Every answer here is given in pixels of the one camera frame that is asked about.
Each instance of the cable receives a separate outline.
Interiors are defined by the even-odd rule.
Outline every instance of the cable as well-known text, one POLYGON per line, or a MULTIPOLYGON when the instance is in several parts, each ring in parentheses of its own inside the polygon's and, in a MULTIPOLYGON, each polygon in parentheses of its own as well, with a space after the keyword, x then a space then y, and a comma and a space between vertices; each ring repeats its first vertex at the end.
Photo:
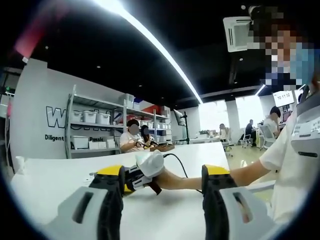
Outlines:
POLYGON ((181 164, 182 170, 183 170, 183 172, 184 172, 184 174, 185 174, 185 177, 188 179, 189 177, 188 177, 188 175, 187 175, 187 173, 186 173, 185 167, 184 167, 184 165, 182 164, 181 160, 177 157, 177 155, 175 155, 175 154, 173 154, 173 153, 167 153, 167 154, 164 154, 164 155, 163 155, 163 158, 166 158, 166 157, 169 156, 169 155, 175 156, 176 159, 178 159, 179 163, 181 164))

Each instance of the computer monitor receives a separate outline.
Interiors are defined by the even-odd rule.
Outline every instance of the computer monitor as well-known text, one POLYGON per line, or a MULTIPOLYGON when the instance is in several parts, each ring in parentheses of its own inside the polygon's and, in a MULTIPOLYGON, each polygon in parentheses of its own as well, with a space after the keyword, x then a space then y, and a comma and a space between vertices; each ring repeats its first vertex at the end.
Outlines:
POLYGON ((186 120, 184 118, 184 115, 175 109, 173 109, 173 112, 174 112, 174 115, 175 115, 175 118, 176 118, 178 125, 179 126, 186 126, 186 120))
POLYGON ((283 123, 285 123, 287 121, 287 119, 290 117, 291 113, 292 113, 292 111, 286 111, 283 113, 283 115, 282 115, 283 116, 283 120, 282 120, 283 123))
POLYGON ((277 107, 293 104, 295 102, 291 91, 277 91, 273 94, 273 98, 277 107))

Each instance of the black ceiling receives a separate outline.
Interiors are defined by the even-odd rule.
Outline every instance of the black ceiling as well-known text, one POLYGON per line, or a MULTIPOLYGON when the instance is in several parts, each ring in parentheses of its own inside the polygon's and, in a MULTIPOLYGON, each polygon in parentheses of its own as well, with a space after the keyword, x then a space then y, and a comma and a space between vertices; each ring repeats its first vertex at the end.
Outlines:
MULTIPOLYGON (((212 1, 201 0, 121 2, 169 51, 199 95, 260 84, 265 73, 264 52, 227 51, 223 18, 247 15, 241 4, 214 6, 212 1), (232 61, 236 62, 237 84, 229 85, 232 61)), ((70 1, 67 8, 67 14, 47 29, 32 58, 48 62, 50 69, 154 104, 175 108, 197 105, 196 100, 179 101, 192 97, 192 92, 160 52, 126 20, 90 0, 81 4, 70 1)), ((203 101, 230 100, 255 91, 203 101)))

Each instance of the led light strip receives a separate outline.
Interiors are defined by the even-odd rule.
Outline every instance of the led light strip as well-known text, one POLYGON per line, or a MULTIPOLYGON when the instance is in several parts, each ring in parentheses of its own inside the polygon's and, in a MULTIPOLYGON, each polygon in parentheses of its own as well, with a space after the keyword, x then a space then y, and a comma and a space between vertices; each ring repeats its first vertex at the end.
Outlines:
POLYGON ((198 99, 199 104, 203 104, 196 89, 194 88, 190 80, 187 78, 184 71, 182 71, 180 66, 174 60, 174 58, 169 54, 169 52, 165 49, 165 47, 158 41, 158 39, 155 38, 155 36, 152 35, 152 33, 145 26, 143 26, 134 16, 132 16, 122 7, 120 2, 116 0, 93 0, 93 1, 97 3, 99 6, 103 7, 104 9, 111 11, 113 13, 119 14, 121 17, 127 20, 132 26, 134 26, 139 32, 141 32, 160 51, 160 53, 162 53, 162 55, 169 61, 169 63, 179 73, 179 75, 182 77, 182 79, 191 89, 195 97, 198 99))
POLYGON ((255 96, 258 96, 258 94, 265 88, 265 84, 263 84, 260 89, 255 93, 255 96))

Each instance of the window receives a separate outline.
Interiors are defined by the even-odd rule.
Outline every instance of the window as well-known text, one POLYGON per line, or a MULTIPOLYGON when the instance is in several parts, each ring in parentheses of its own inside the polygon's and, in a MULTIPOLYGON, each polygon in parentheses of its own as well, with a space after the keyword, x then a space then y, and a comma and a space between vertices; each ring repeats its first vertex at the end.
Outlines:
POLYGON ((253 120, 253 125, 257 126, 264 120, 264 114, 258 96, 244 96, 235 99, 236 107, 238 109, 240 128, 245 128, 250 119, 253 120))
POLYGON ((298 101, 299 95, 302 94, 303 92, 304 92, 303 89, 294 90, 294 94, 295 94, 295 98, 296 98, 296 102, 297 102, 297 103, 299 103, 299 101, 298 101))
POLYGON ((201 130, 220 130, 219 125, 229 127, 226 101, 213 101, 199 105, 201 130))

